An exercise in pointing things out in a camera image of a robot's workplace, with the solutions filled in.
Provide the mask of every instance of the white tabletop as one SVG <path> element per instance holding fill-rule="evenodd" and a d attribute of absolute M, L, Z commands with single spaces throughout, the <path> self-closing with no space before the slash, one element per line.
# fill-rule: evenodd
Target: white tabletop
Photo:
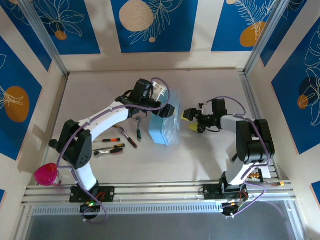
<path fill-rule="evenodd" d="M 132 72 L 73 73 L 69 76 L 61 108 L 53 132 L 59 139 L 64 123 L 86 119 L 108 107 L 116 97 L 134 88 L 138 79 L 164 79 L 169 87 L 181 91 L 182 110 L 218 96 L 230 96 L 240 101 L 251 117 L 248 102 L 236 70 L 169 70 Z M 226 100 L 229 113 L 241 113 L 241 108 Z M 136 122 L 128 119 L 120 125 L 138 144 L 135 149 L 115 128 L 108 129 L 98 139 L 121 138 L 126 144 L 123 153 L 92 156 L 90 164 L 100 183 L 148 183 L 218 180 L 227 170 L 227 163 L 236 152 L 235 134 L 227 131 L 199 134 L 182 121 L 179 145 L 159 145 L 151 139 L 150 118 L 141 123 L 142 142 L 137 141 Z M 93 149 L 113 146 L 94 143 Z M 49 149 L 45 163 L 55 163 L 59 154 Z M 73 184 L 68 170 L 62 169 L 63 184 Z"/>

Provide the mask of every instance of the plastic container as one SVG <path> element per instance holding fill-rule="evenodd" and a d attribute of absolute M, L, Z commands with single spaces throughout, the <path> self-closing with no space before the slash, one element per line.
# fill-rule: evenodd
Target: plastic container
<path fill-rule="evenodd" d="M 60 186 L 61 176 L 55 163 L 48 163 L 34 173 L 34 179 L 42 186 Z"/>
<path fill-rule="evenodd" d="M 160 97 L 160 101 L 165 103 L 168 99 L 168 92 Z M 174 145 L 179 143 L 180 139 L 180 99 L 179 90 L 171 89 L 171 98 L 169 104 L 175 107 L 175 112 L 171 117 L 161 118 L 151 115 L 149 124 L 149 134 L 156 144 Z"/>

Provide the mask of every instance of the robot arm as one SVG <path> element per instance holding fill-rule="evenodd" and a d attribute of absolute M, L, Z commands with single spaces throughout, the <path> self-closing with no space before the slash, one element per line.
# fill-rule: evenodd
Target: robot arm
<path fill-rule="evenodd" d="M 101 112 L 98 112 L 87 119 L 80 120 L 79 122 L 73 120 L 67 121 L 63 126 L 59 141 L 53 139 L 50 141 L 49 145 L 58 153 L 61 153 L 65 148 L 67 141 L 79 128 L 81 128 L 81 126 L 90 123 L 91 119 L 110 110 L 108 114 L 102 115 L 96 121 L 81 129 L 63 155 L 63 159 L 74 168 L 76 178 L 84 189 L 88 192 L 92 192 L 99 187 L 99 183 L 92 172 L 89 162 L 92 156 L 92 142 L 100 134 L 117 123 L 125 121 L 140 111 L 144 113 L 148 111 L 140 110 L 136 106 L 150 108 L 150 110 L 160 107 L 161 102 L 158 101 L 159 97 L 160 95 L 163 95 L 166 90 L 165 86 L 157 84 L 156 82 L 151 83 L 147 80 L 140 79 L 137 81 L 133 90 L 127 91 L 124 95 L 118 97 L 115 102 Z M 169 118 L 174 114 L 174 111 L 175 108 L 172 105 L 167 104 L 160 110 L 153 110 L 152 113 L 162 118 Z"/>
<path fill-rule="evenodd" d="M 228 115 L 224 99 L 213 99 L 213 114 L 203 114 L 203 104 L 199 109 L 190 108 L 184 111 L 182 118 L 188 121 L 196 119 L 196 126 L 192 128 L 198 133 L 203 133 L 207 128 L 217 127 L 236 134 L 236 155 L 232 158 L 232 166 L 225 171 L 216 186 L 207 186 L 208 192 L 205 198 L 221 199 L 223 195 L 241 192 L 245 186 L 245 180 L 255 169 L 255 166 L 265 164 L 268 160 L 264 146 L 258 139 L 257 133 L 251 123 L 237 115 Z M 269 153 L 269 158 L 275 154 L 275 147 L 271 137 L 268 122 L 264 119 L 255 120 L 255 127 L 260 134 L 263 143 Z"/>

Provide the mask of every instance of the red handle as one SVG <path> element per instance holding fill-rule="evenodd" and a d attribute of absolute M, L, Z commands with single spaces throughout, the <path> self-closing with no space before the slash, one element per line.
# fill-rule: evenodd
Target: red handle
<path fill-rule="evenodd" d="M 131 143 L 132 146 L 134 146 L 135 148 L 137 148 L 137 144 L 131 139 L 131 137 L 128 138 L 129 143 Z"/>
<path fill-rule="evenodd" d="M 120 138 L 102 139 L 103 143 L 120 142 Z"/>

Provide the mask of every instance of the magenta cup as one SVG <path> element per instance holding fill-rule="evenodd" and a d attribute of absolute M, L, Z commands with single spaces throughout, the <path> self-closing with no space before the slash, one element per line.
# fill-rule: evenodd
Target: magenta cup
<path fill-rule="evenodd" d="M 55 163 L 48 163 L 34 173 L 34 179 L 42 186 L 60 186 L 61 176 Z"/>

